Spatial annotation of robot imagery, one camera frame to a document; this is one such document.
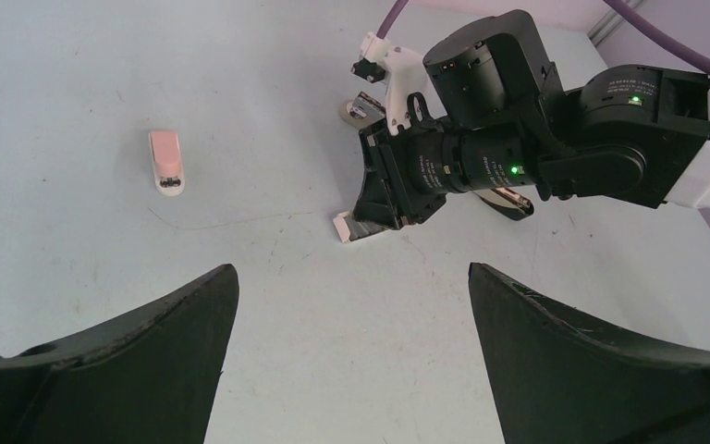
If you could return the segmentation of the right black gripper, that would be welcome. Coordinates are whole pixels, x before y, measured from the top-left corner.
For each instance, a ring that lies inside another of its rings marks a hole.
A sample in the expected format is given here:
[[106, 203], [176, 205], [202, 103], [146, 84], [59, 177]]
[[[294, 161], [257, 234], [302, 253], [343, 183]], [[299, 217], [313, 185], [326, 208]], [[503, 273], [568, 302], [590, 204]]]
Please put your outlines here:
[[418, 125], [391, 138], [381, 119], [359, 131], [364, 162], [352, 217], [400, 230], [427, 221], [449, 194], [471, 193], [497, 212], [532, 212], [515, 189], [533, 185], [525, 150], [512, 129]]

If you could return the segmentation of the staple box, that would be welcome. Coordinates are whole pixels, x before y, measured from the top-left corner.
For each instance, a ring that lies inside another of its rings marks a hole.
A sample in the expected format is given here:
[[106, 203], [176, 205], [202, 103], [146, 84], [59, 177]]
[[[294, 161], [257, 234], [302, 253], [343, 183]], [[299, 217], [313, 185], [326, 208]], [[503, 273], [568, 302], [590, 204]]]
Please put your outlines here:
[[343, 244], [361, 241], [391, 230], [391, 228], [374, 222], [358, 221], [351, 211], [342, 212], [334, 216], [333, 225]]

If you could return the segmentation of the pink stapler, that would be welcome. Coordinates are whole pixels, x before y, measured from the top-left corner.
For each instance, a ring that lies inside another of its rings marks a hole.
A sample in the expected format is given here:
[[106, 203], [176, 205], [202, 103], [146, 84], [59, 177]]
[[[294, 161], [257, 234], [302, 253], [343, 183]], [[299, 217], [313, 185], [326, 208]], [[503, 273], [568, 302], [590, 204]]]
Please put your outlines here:
[[184, 191], [186, 180], [178, 134], [171, 130], [152, 130], [148, 137], [155, 188], [166, 197], [179, 196]]

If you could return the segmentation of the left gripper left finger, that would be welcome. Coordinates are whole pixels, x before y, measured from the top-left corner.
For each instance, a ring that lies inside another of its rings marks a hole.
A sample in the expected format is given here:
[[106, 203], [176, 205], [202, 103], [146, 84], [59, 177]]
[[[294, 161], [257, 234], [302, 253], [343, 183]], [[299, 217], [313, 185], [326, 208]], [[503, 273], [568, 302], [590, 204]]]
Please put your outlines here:
[[202, 443], [239, 303], [220, 265], [78, 333], [0, 356], [0, 443]]

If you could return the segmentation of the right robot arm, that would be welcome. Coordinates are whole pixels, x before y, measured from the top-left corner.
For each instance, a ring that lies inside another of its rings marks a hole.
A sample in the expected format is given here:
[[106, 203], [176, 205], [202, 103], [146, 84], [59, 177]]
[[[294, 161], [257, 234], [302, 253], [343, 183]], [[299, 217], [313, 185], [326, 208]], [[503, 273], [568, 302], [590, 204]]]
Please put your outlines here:
[[565, 90], [531, 15], [475, 20], [425, 55], [379, 34], [356, 75], [388, 83], [359, 137], [357, 226], [425, 222], [450, 193], [490, 191], [531, 214], [541, 199], [605, 196], [710, 208], [710, 72], [625, 65]]

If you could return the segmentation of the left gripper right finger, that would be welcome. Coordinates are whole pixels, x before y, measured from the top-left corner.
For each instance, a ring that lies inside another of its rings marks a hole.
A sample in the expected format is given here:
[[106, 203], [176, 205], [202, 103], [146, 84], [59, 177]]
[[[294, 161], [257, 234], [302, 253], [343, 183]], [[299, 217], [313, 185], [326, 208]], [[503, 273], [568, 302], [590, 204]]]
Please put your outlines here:
[[507, 443], [710, 443], [710, 351], [654, 339], [471, 264]]

